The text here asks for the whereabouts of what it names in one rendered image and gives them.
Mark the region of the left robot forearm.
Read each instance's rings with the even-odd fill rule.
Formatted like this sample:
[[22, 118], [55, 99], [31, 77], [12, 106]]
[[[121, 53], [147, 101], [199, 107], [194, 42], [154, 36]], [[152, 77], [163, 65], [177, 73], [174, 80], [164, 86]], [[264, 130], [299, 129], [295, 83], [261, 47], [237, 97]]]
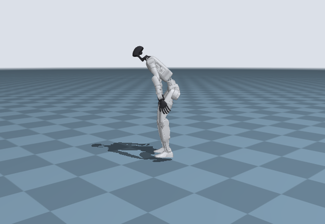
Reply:
[[154, 87], [155, 87], [155, 90], [156, 90], [156, 94], [157, 94], [157, 97], [158, 99], [162, 99], [162, 94], [163, 92], [161, 91], [161, 83], [159, 82], [158, 78], [156, 76], [153, 76], [152, 77], [152, 81], [154, 83]]

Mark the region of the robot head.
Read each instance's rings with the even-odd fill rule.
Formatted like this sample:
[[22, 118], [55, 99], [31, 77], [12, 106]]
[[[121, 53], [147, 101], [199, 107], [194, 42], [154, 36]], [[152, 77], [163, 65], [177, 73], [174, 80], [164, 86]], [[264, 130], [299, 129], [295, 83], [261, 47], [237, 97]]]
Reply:
[[147, 55], [145, 55], [143, 58], [140, 57], [140, 55], [142, 54], [142, 51], [143, 51], [142, 46], [136, 47], [133, 51], [133, 57], [138, 57], [141, 61], [146, 60], [146, 58], [148, 59], [150, 56], [147, 56]]

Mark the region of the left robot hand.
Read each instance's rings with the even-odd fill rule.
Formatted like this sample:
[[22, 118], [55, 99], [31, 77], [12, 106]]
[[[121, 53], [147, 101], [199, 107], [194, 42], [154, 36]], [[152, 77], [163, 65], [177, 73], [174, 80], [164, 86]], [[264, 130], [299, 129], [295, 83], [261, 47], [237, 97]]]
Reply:
[[[158, 101], [160, 102], [159, 103], [159, 111], [161, 112], [161, 110], [162, 110], [162, 112], [163, 112], [163, 114], [167, 114], [167, 112], [169, 113], [169, 111], [171, 111], [170, 109], [169, 109], [169, 107], [168, 107], [168, 105], [167, 105], [167, 103], [164, 101], [165, 100], [165, 98], [164, 98], [164, 96], [162, 95], [162, 99], [158, 99]], [[161, 108], [161, 109], [160, 109]], [[167, 110], [167, 108], [168, 108], [168, 110]], [[164, 109], [164, 110], [163, 110]], [[167, 112], [166, 112], [167, 111]], [[165, 113], [164, 113], [165, 112]]]

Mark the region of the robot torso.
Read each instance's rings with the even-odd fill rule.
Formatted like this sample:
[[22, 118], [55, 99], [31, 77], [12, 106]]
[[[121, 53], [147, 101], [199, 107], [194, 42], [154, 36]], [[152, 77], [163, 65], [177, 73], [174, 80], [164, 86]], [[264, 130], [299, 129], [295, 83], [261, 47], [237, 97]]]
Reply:
[[[158, 74], [159, 74], [160, 79], [163, 80], [164, 82], [167, 82], [167, 85], [168, 85], [167, 90], [168, 90], [168, 92], [170, 91], [170, 89], [175, 89], [175, 88], [178, 89], [179, 92], [180, 92], [180, 88], [179, 88], [178, 84], [176, 84], [175, 80], [173, 80], [171, 78], [173, 73], [160, 60], [158, 60], [154, 56], [151, 56], [148, 59], [146, 58], [146, 61], [151, 59], [151, 58], [155, 59], [156, 68], [158, 70]], [[148, 70], [151, 71], [150, 67], [147, 64], [147, 62], [146, 62], [146, 66], [147, 66]]]

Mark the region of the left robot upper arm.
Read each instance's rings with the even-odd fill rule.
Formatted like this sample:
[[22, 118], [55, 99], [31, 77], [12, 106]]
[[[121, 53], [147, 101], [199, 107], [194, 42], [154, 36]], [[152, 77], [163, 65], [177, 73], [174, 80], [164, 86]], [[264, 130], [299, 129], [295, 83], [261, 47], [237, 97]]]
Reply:
[[147, 64], [148, 66], [150, 67], [150, 70], [151, 70], [151, 73], [156, 76], [158, 78], [158, 80], [160, 81], [160, 77], [159, 77], [159, 74], [158, 74], [158, 70], [156, 68], [156, 62], [155, 62], [155, 59], [154, 58], [151, 58], [149, 60], [147, 60]]

